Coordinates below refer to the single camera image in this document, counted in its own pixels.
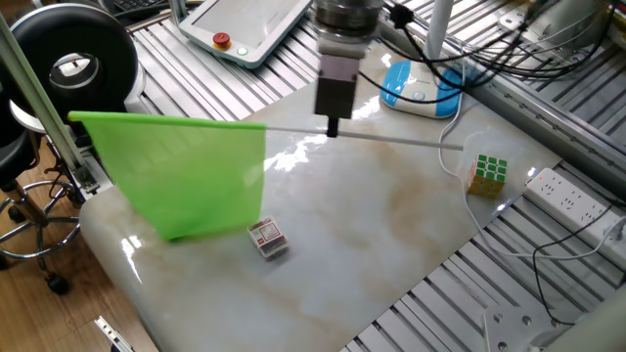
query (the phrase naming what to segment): rubik's cube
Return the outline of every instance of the rubik's cube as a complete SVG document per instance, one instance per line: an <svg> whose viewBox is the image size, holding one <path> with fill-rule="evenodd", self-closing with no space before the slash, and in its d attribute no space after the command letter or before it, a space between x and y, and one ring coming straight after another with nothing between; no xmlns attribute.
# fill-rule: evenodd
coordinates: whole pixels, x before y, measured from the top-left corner
<svg viewBox="0 0 626 352"><path fill-rule="evenodd" d="M507 182L507 161L479 154L469 171L468 193L495 199Z"/></svg>

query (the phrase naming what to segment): cable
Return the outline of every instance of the cable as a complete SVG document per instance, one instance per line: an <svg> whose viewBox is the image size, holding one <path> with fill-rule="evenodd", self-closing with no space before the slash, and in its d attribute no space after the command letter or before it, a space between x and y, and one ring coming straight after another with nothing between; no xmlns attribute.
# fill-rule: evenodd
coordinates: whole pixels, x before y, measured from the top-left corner
<svg viewBox="0 0 626 352"><path fill-rule="evenodd" d="M466 63L465 61L462 62L462 71L463 71L463 78L462 78L462 82L465 82L466 79ZM439 141L438 143L442 143L443 139L445 138L445 136L448 135L448 133L450 133L452 131L452 129L454 128L454 126L456 125L459 116L460 116L460 112L461 112L461 102L462 102L463 96L459 97L459 109L457 110L457 114L454 116L454 118L452 119L452 121L446 126L444 127L444 129L441 131L441 135L439 135ZM575 259L581 259L587 256L590 256L596 252L598 252L600 250L600 248L604 245L604 242L606 241L606 239L609 237L609 235L611 234L611 232L613 231L613 229L615 228L615 226L619 225L619 222L616 224L613 224L613 226L610 228L610 230L606 231L606 233L604 234L603 239L600 241L600 243L598 244L598 246L596 246L593 250L584 253L584 254L579 254L579 255L571 255L571 256L553 256L553 255L537 255L536 250L533 251L532 253L510 253L510 252L506 252L500 249L495 248L493 245L491 245L491 242L488 240L488 236L484 233L484 229L480 226L480 224L478 223L478 221L476 220L475 216L473 215L473 213L471 212L470 206L468 205L468 195L466 193L465 190L465 185L463 183L463 179L457 175L456 173L450 171L445 164L443 163L443 156L442 156L442 150L439 149L438 150L438 156L439 156L439 165L441 165L441 168L449 175L456 177L459 182L461 182L461 192L463 194L463 202L464 205L466 207L466 210L468 211L469 217L471 217L471 220L473 221L474 225L476 226L476 228L478 229L479 233L481 234L483 240L485 241L485 243L487 244L487 246L489 246L492 250L494 250L497 253L500 253L502 255L506 255L509 257L515 257L515 258L533 258L533 260L536 260L537 258L539 259L550 259L550 260L559 260L559 261L565 261L565 260L575 260ZM603 217L603 215L612 207L612 204L600 215L598 216L596 219L594 219L591 223L587 224L585 227L583 227L582 229L578 230L576 233L574 234L578 234L582 231L584 231L585 229L587 229L589 226L591 226L592 224L594 224L596 221L598 221L601 217Z"/></svg>
<svg viewBox="0 0 626 352"><path fill-rule="evenodd" d="M560 48L561 46L570 43L578 38L580 38L583 34L585 34L587 31L589 31L589 29L591 29L593 27L593 25L595 24L595 22L592 22L591 24L589 24L585 29L583 29L580 33L576 34L575 36L565 40L564 42L560 42L559 44L553 46L552 48L547 48L547 49L543 49L543 50L538 50L538 51L533 51L533 52L528 52L522 48L520 48L522 45L519 45L517 48L520 48L520 50L523 50L525 53L519 53L519 54L511 54L512 56L525 56L525 55L537 55L537 54L542 54L542 53L547 53L549 51L553 51L557 48ZM536 44L539 43L540 41L537 42L533 42L533 43L527 43L524 47L528 46L528 45L532 45L532 44ZM486 49L483 50L481 53L487 53L487 54L497 54L496 52L492 52L491 50L495 50L496 48L493 49Z"/></svg>
<svg viewBox="0 0 626 352"><path fill-rule="evenodd" d="M67 190L65 188L62 188L60 190L60 191L63 191L63 192L58 197L56 195L53 195L53 191L54 191L55 187L57 187L57 185L59 184L59 180L64 175L64 164L58 157L57 157L57 160L55 162L55 165L53 167L49 167L49 168L43 170L43 173L47 174L48 172L51 172L51 171L58 172L59 174L57 175L55 180L52 182L52 186L50 186L50 190L48 191L48 197L50 199L61 199L61 198L65 197L67 195Z"/></svg>
<svg viewBox="0 0 626 352"><path fill-rule="evenodd" d="M550 40L550 39L552 39L552 38L556 37L557 35L559 35L559 34L561 34L561 33L565 32L566 30L568 30L568 29L570 29L570 28L572 28L572 27L576 26L577 24L579 24L579 23L583 22L584 20L588 19L588 18L589 18L589 17L591 17L592 15L594 15L594 13L591 13L591 14L589 14L589 15L585 16L584 18L582 18L582 19L580 19L580 20L578 20L578 21L576 21L576 22L574 22L574 23L570 24L569 26L567 26L567 27L565 27L565 28L561 29L560 31L558 31L558 32L556 32L556 33L554 33L554 34L552 34L552 35L549 35L549 36L547 36L547 37L545 37L545 38L543 38L543 39L541 39L541 40L537 40L537 41L535 41L535 42L530 42L530 43L522 43L522 44L520 44L519 46L520 46L520 47L527 47L527 46L532 46L532 45L537 45L537 44L539 44L539 43L543 43L543 42L545 42L545 41L547 41L547 40ZM561 46L561 45L563 45L563 44L567 44L569 41L571 41L571 40L573 40L573 39L578 38L578 37L579 37L582 33L584 33L584 32L586 32L587 30L589 30L595 22L596 22L596 19L594 19L594 20L593 20L593 21L592 21L592 22L591 22L591 23L587 26L587 28L585 28L585 29L584 29L581 33L579 33L579 34L578 34L578 35L576 35L575 37L573 37L573 38L569 39L568 41L565 41L565 42L562 42L562 43L558 44L558 45L557 45L556 47L554 47L554 48L557 48L557 47L559 47L559 46ZM500 50L500 49L506 49L506 48L491 48L490 50Z"/></svg>
<svg viewBox="0 0 626 352"><path fill-rule="evenodd" d="M480 57L473 57L475 60L479 61L481 64L483 65L489 65L491 64L491 66L501 66L501 69L503 72L509 73L509 74L514 74L514 75L520 75L523 77L527 77L527 78L558 78L561 77L567 73L572 72L573 70L579 68L580 66L582 66L584 63L586 63L587 61L589 61L593 55L598 51L598 49L600 49L600 46L602 45L603 39L607 36L608 31L610 29L610 24L612 22L612 19L614 17L615 14L615 6L614 4L616 3L617 0L611 0L611 4L613 6L611 6L611 10L610 13L608 15L608 19L606 21L606 23L604 24L604 29L602 31L602 34L600 36L600 38L596 41L596 43L594 44L593 49L587 53L587 55L580 60L577 63L574 64L570 64L568 66L560 66L560 67L554 67L554 68L540 68L540 69L530 69L530 68L519 68L519 67L513 67L513 66L501 66L498 63L494 63L493 61L490 60L486 60L484 58L480 58ZM537 72L554 72L557 71L557 73L554 74L537 74Z"/></svg>
<svg viewBox="0 0 626 352"><path fill-rule="evenodd" d="M548 315L550 316L550 318L562 325L566 325L566 326L574 326L576 325L576 323L568 323L568 322L563 322L559 319L557 319L555 316L553 316L552 312L550 311L550 308L548 308L548 303L546 302L546 297L544 295L544 291L541 289L541 281L539 280L539 270L537 269L537 252L543 248L546 248L548 246L551 245L555 245L555 244L559 244L561 242L565 242L571 238L573 238L574 236L580 234L581 232L585 231L587 228L589 228L590 226L594 225L598 220L600 220L610 209L611 209L612 205L609 205L602 214L600 214L600 216L598 216L597 218L595 218L593 221L591 221L589 224L583 226L582 228L580 228L578 231L572 233L569 236L566 236L558 241L555 242L550 242L550 243L546 243L543 245L538 246L537 248L535 248L535 250L532 252L532 269L535 272L535 281L537 282L537 289L539 290L539 297L541 298L541 303L544 305L544 308L546 309L546 313L548 313Z"/></svg>
<svg viewBox="0 0 626 352"><path fill-rule="evenodd" d="M201 3L202 3L202 1L187 1L187 2L185 2L185 6L188 9L193 9L193 8L196 8ZM144 15L147 15L147 14L151 14L151 13L158 12L158 11L161 11L161 10L166 10L166 9L169 9L169 2L164 3L164 4L148 6L148 7L141 8L141 9L126 11L126 12L123 12L123 13L119 13L119 14L115 15L114 17L117 20L126 19L126 18L141 17L141 16L144 16Z"/></svg>
<svg viewBox="0 0 626 352"><path fill-rule="evenodd" d="M612 4L614 5L616 3L617 0L611 0ZM521 45L520 43L520 38L521 38L521 34L533 23L535 22L539 16L541 16L543 13L545 13L549 8L551 8L552 6L554 6L557 2L556 1L552 1L552 2L537 2L535 3L535 5L533 5L534 7L539 6L539 8L533 8L532 11L530 11L531 9L529 9L529 13L526 16L526 19L524 20L524 22L517 27L515 30L518 31L517 37L516 39L509 45L508 48L506 48L503 52L499 53L498 57L496 59L487 59L481 56L478 56L477 54L485 51L486 49L488 49L488 47L492 46L493 44L495 44L497 41L501 41L504 40L505 37L509 36L510 34L512 34L514 32L514 30L509 30L503 34L501 34L500 36L498 36L496 39L491 40L489 43L487 43L486 45L477 48L473 51L470 51L468 53L463 53L461 56L457 56L457 57L450 57L447 59L436 59L436 60L430 60L428 58L425 57L423 50L419 47L419 45L417 44L417 42L415 42L415 39L413 38L413 36L409 33L406 24L408 24L408 22L411 22L413 20L413 18L410 18L408 21L408 12L410 12L410 10L408 10L406 7L403 7L401 5L396 5L392 10L391 10L391 19L394 21L394 25L396 28L400 28L405 32L405 35L407 35L407 38L409 39L409 41L411 42L412 46L414 47L414 49L416 49L416 51L420 54L420 56L422 57L421 60L416 60L411 58L410 56L402 53L400 54L400 52L398 50L395 50L395 48L390 47L390 45L388 43L386 43L385 41L382 41L383 44L385 44L387 47L389 47L389 49L391 49L393 52L395 52L398 55L401 55L402 57L404 57L405 59L408 60L413 60L416 62L422 62L425 63L428 68L432 71L432 73L437 76L441 81L443 81L444 83L448 84L449 86L453 87L453 88L457 88L460 89L464 92L467 91L466 87L461 87L457 84L454 84L448 80L446 80L444 77L442 77L438 71L436 71L436 69L433 67L432 64L434 63L446 63L446 62L450 62L450 61L454 61L457 59L461 59L464 57L472 57L473 59L477 60L479 63L481 63L482 65L484 65L486 67L486 70L483 71L479 76L478 79L474 80L474 83L472 83L471 85L468 85L469 88L472 87L477 87L483 84L486 84L489 80L493 79L493 77L495 76L495 74L498 73L507 73L507 74L511 74L511 75L517 75L517 76L522 76L522 77L526 77L526 78L541 78L541 79L549 79L549 78L558 78L561 77L565 74L568 74L570 72L572 72L573 70L581 67L584 63L586 63L587 61L589 61L593 55L598 51L598 49L600 48L601 44L602 44L602 39L606 37L608 30L610 28L610 23L611 23L611 19L614 16L614 11L615 11L615 6L611 7L611 11L609 13L608 16L608 20L606 21L605 25L604 25L604 30L602 33L601 38L596 42L596 44L594 45L594 48L579 62L577 63L573 63L570 64L568 66L560 66L560 67L553 67L553 68L539 68L539 69L530 69L530 68L520 68L520 67L515 67L515 66L509 66L507 65L507 62L513 57L513 56L517 56L518 54L515 53L509 53L511 52L514 47ZM556 36L558 34L560 34L563 30L566 30L567 28L562 29L561 31L553 34L553 36ZM494 74L492 74L491 76L488 76L487 78L485 78L482 81L479 81L480 78L482 78L484 75L486 75L486 72L492 70L494 72Z"/></svg>

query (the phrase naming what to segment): green flag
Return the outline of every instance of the green flag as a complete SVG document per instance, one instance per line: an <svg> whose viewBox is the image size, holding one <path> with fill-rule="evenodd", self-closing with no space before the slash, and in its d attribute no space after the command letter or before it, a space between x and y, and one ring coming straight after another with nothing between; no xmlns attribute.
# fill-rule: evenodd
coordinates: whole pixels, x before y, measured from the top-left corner
<svg viewBox="0 0 626 352"><path fill-rule="evenodd" d="M263 194L265 125L72 111L109 176L164 240L253 224Z"/></svg>

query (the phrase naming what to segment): metal grating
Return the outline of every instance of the metal grating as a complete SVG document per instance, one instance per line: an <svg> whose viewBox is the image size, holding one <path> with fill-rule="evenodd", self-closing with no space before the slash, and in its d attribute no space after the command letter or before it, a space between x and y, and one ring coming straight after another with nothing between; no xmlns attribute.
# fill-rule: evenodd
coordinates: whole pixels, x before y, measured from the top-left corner
<svg viewBox="0 0 626 352"><path fill-rule="evenodd" d="M313 82L319 63L313 29L304 21L257 69L215 57L170 20L132 32L146 70L142 102L150 113L234 121Z"/></svg>
<svg viewBox="0 0 626 352"><path fill-rule="evenodd" d="M562 163L556 171L601 199L597 185L586 184L589 180L568 164ZM570 234L525 198L485 229L490 243L511 252L528 252ZM548 248L546 254L576 255L589 250L573 238ZM612 296L624 276L599 254L575 261L540 261L538 266L551 308L577 313L591 312ZM476 236L341 352L486 351L482 317L485 308L497 305L543 309L530 260L497 255Z"/></svg>
<svg viewBox="0 0 626 352"><path fill-rule="evenodd" d="M400 1L414 10L423 22L430 20L434 1ZM504 1L459 0L455 2L448 33L473 46L479 46L503 33L499 18L510 11ZM551 53L532 54L516 51L515 66L538 69L553 64ZM626 53L616 45L601 48L579 72L552 81L524 80L541 97L574 113L593 128L613 138L619 147L626 145Z"/></svg>

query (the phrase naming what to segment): electrical outlet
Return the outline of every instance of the electrical outlet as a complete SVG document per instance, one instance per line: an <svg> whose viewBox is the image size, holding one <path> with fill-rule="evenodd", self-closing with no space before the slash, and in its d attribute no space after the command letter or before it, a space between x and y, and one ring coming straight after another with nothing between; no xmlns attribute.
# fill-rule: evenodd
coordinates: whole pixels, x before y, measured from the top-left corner
<svg viewBox="0 0 626 352"><path fill-rule="evenodd" d="M606 210L606 205L549 168L543 169L535 176L526 185L523 194L571 232L587 226ZM604 231L624 216L626 214L623 211L612 208L578 237L595 248L604 238ZM619 238L606 239L600 253L622 269L626 269L626 239L623 234Z"/></svg>

